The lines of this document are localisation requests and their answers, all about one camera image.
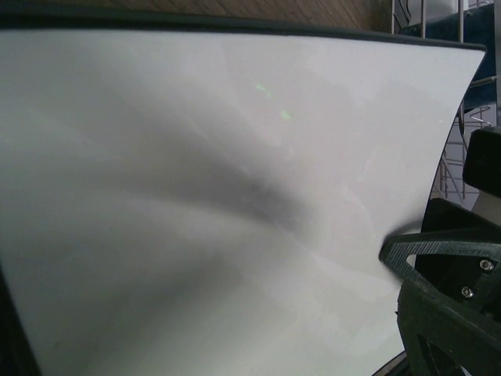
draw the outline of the green light spot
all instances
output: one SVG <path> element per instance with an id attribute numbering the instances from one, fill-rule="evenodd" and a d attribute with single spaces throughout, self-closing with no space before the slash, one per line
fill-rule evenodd
<path id="1" fill-rule="evenodd" d="M 264 87 L 263 85 L 256 84 L 256 89 L 259 90 L 259 91 L 261 91 L 261 92 L 266 93 L 266 98 L 272 98 L 272 93 L 266 87 Z"/>
<path id="2" fill-rule="evenodd" d="M 282 110 L 282 112 L 280 113 L 280 115 L 282 116 L 283 120 L 290 120 L 290 119 L 292 119 L 292 116 L 286 110 Z"/>

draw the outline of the black mount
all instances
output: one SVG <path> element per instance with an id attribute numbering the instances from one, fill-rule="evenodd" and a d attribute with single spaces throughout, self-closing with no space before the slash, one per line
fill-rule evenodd
<path id="1" fill-rule="evenodd" d="M 388 238 L 380 260 L 404 280 L 397 321 L 414 375 L 501 374 L 500 227 L 432 200 L 422 232 Z"/>

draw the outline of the curved white surface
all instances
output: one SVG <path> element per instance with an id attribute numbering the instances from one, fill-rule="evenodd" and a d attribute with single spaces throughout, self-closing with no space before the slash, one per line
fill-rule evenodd
<path id="1" fill-rule="evenodd" d="M 0 250 L 45 375 L 368 375 L 483 52 L 0 33 Z"/>

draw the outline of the metal screw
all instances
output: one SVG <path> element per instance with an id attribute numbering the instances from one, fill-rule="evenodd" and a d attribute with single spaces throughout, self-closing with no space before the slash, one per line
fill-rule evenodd
<path id="1" fill-rule="evenodd" d="M 465 286 L 461 289 L 461 294 L 465 297 L 465 298 L 473 298 L 473 295 L 475 295 L 475 293 L 473 292 L 473 290 L 471 290 L 468 286 Z"/>
<path id="2" fill-rule="evenodd" d="M 488 272 L 494 269 L 494 264 L 492 264 L 492 262 L 490 262 L 489 260 L 481 260 L 480 267 L 486 272 Z"/>

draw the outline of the wooden floor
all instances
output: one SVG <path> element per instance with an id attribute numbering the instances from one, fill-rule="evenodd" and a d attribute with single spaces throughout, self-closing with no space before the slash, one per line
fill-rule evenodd
<path id="1" fill-rule="evenodd" d="M 387 0 L 31 0 L 168 13 L 207 14 L 387 31 Z"/>

